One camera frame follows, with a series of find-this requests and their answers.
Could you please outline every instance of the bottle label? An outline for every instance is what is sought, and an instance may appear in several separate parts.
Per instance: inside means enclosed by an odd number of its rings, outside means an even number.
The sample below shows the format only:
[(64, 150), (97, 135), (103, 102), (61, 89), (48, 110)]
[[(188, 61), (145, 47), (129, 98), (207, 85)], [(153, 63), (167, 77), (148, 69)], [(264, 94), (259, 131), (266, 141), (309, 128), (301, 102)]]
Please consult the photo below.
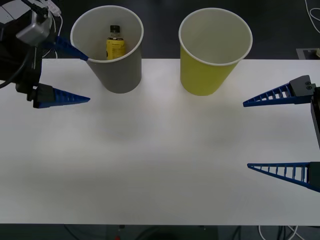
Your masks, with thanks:
[(113, 60), (126, 54), (125, 41), (123, 39), (107, 39), (106, 59)]

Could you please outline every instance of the white cable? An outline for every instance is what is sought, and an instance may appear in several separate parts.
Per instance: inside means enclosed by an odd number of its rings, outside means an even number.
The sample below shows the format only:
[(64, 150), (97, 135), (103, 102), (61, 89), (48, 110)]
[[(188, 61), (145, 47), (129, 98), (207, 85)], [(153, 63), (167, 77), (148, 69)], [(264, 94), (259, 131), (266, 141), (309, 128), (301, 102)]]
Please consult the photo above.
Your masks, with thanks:
[(262, 240), (266, 240), (266, 239), (264, 238), (264, 236), (262, 236), (261, 226), (260, 226), (260, 225), (258, 226), (258, 230), (259, 230), (259, 234), (260, 234), (260, 237), (262, 238)]
[(312, 23), (312, 25), (313, 25), (314, 29), (315, 29), (318, 33), (320, 33), (320, 31), (317, 29), (317, 27), (316, 27), (316, 25), (315, 25), (314, 21), (313, 21), (313, 20), (312, 20), (312, 18), (311, 18), (311, 16), (312, 16), (314, 19), (316, 19), (316, 20), (320, 21), (320, 19), (319, 19), (319, 18), (316, 18), (316, 17), (315, 17), (315, 16), (313, 16), (313, 15), (312, 15), (312, 13), (311, 13), (311, 11), (312, 11), (312, 10), (320, 10), (320, 8), (312, 8), (312, 9), (309, 11), (309, 9), (308, 9), (308, 4), (307, 4), (307, 0), (304, 0), (304, 2), (305, 2), (305, 8), (306, 8), (306, 11), (307, 11), (307, 13), (308, 13), (308, 16), (309, 16), (309, 18), (310, 18), (310, 21), (311, 21), (311, 23)]
[(61, 18), (61, 25), (60, 25), (60, 29), (59, 29), (59, 32), (58, 32), (58, 36), (60, 36), (60, 32), (61, 32), (61, 29), (62, 29), (62, 25), (64, 24), (64, 20), (62, 19), (62, 16), (59, 15), (59, 18)]
[[(288, 228), (290, 228), (292, 232), (295, 231), (291, 226), (288, 226)], [(300, 236), (300, 235), (297, 233), (297, 231), (295, 231), (295, 235), (297, 235), (297, 237), (300, 238), (301, 240), (305, 240), (302, 236)]]
[[(51, 17), (52, 17), (52, 20), (53, 20), (53, 27), (54, 27), (54, 32), (57, 31), (57, 28), (56, 28), (56, 21), (55, 21), (55, 17), (52, 15), (51, 12), (49, 12)], [(51, 49), (49, 51), (47, 51), (44, 55), (42, 55), (42, 58), (46, 57), (49, 53), (51, 52)]]
[(51, 14), (51, 16), (52, 16), (52, 20), (53, 20), (53, 26), (54, 26), (54, 32), (56, 32), (57, 31), (57, 29), (56, 29), (56, 21), (55, 21), (55, 17)]
[(42, 58), (46, 57), (50, 52), (51, 52), (51, 49), (47, 51), (45, 55), (42, 55)]
[(298, 230), (298, 226), (295, 226), (294, 230), (293, 230), (293, 233), (292, 235), (287, 239), (287, 240), (291, 240), (294, 238), (294, 236), (296, 235), (297, 233), (297, 230)]

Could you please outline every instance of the yellow bottle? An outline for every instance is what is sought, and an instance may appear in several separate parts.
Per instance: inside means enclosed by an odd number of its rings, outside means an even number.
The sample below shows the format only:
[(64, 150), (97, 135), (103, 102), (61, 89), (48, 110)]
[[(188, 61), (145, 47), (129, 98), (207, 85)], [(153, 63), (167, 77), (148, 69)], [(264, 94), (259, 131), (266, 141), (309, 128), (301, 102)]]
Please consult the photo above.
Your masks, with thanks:
[(126, 54), (126, 45), (120, 35), (120, 26), (110, 26), (110, 37), (106, 40), (106, 59), (113, 60)]

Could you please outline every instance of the gray paper cup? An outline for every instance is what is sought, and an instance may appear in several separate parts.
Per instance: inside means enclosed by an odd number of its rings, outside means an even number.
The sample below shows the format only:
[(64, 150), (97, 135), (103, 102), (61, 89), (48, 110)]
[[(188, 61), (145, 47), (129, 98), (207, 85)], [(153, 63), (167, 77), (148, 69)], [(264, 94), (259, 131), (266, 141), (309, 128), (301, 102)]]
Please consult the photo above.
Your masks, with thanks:
[[(106, 41), (110, 25), (119, 25), (126, 54), (107, 60)], [(100, 6), (75, 21), (71, 44), (86, 54), (87, 64), (109, 91), (123, 94), (133, 90), (141, 80), (141, 42), (144, 26), (131, 10), (121, 6)]]

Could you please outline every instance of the dark floor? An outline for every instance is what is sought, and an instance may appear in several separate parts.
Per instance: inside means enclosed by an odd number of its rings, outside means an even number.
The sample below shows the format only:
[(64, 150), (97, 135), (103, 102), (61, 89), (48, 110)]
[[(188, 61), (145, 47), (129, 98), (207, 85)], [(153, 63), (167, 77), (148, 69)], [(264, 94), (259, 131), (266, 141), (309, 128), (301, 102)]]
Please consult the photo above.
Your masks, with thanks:
[[(70, 31), (86, 11), (103, 5), (118, 5), (134, 11), (142, 20), (143, 58), (180, 58), (178, 30), (182, 20), (195, 10), (223, 8), (241, 16), (253, 34), (248, 59), (298, 59), (296, 49), (320, 48), (320, 34), (308, 17), (304, 0), (55, 0), (62, 10), (61, 35)], [(309, 10), (320, 8), (319, 0), (307, 0)], [(320, 10), (312, 12), (320, 18)], [(320, 30), (320, 22), (314, 20)], [(63, 53), (60, 58), (68, 58)]]
[[(262, 226), (266, 240), (283, 240), (291, 236), (288, 227)], [(300, 226), (297, 233), (305, 240), (319, 240), (320, 229)], [(145, 226), (129, 225), (51, 225), (1, 224), (2, 240), (259, 240), (257, 226)]]

